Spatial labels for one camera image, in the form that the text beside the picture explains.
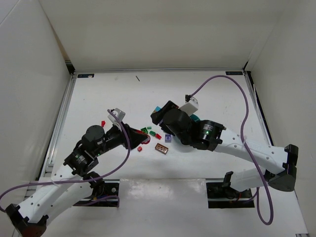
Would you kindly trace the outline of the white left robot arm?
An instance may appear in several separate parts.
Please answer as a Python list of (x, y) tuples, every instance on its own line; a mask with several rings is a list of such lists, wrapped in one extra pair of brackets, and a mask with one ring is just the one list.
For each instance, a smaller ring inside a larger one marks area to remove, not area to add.
[(100, 155), (120, 145), (131, 151), (149, 140), (147, 134), (127, 124), (108, 131), (99, 125), (89, 127), (51, 180), (20, 204), (10, 204), (5, 209), (7, 216), (21, 236), (42, 236), (49, 223), (69, 207), (107, 193), (103, 177), (93, 171)]

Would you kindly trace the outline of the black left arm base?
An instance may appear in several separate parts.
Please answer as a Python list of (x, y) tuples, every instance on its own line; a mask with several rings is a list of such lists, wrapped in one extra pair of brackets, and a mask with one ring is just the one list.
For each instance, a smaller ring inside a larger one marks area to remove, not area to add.
[(103, 186), (73, 206), (76, 207), (119, 207), (119, 180), (104, 180)]

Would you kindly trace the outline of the red round printed lego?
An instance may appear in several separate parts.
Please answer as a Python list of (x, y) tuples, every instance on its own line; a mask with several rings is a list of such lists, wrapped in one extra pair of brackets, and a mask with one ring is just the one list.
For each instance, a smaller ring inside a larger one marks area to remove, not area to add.
[(151, 140), (151, 137), (149, 135), (147, 135), (147, 138), (142, 142), (142, 144), (148, 144)]

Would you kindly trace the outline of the large teal lego brick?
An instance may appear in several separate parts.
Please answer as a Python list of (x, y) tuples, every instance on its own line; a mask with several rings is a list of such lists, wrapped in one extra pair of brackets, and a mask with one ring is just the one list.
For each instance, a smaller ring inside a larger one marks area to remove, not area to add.
[(161, 108), (159, 106), (156, 106), (156, 108), (154, 109), (154, 113), (158, 112)]

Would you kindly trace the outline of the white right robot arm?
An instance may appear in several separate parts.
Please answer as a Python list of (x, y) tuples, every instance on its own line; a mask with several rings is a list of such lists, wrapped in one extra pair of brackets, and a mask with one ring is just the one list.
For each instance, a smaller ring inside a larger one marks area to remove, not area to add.
[(168, 101), (151, 114), (153, 124), (177, 137), (183, 145), (197, 150), (232, 155), (254, 163), (254, 169), (225, 174), (223, 187), (242, 192), (247, 189), (269, 187), (294, 191), (297, 174), (298, 147), (261, 145), (211, 120), (193, 120), (186, 111)]

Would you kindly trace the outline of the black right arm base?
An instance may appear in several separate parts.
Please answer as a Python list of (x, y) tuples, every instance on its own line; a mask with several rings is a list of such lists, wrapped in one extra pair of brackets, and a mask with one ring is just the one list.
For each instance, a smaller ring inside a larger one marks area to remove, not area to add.
[(233, 209), (254, 208), (253, 194), (250, 189), (242, 192), (230, 187), (233, 172), (227, 172), (223, 179), (206, 180), (208, 208)]

